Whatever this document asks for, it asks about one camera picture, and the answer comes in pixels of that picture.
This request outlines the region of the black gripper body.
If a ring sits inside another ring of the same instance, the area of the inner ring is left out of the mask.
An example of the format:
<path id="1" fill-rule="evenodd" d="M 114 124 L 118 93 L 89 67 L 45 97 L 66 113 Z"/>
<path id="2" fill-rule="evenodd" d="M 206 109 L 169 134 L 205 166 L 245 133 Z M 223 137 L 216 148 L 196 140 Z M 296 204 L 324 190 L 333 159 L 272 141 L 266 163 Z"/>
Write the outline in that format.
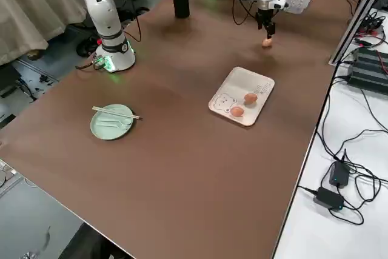
<path id="1" fill-rule="evenodd" d="M 272 22 L 274 16 L 274 9 L 261 10 L 257 9 L 255 13 L 255 19 L 258 25 L 269 25 Z"/>

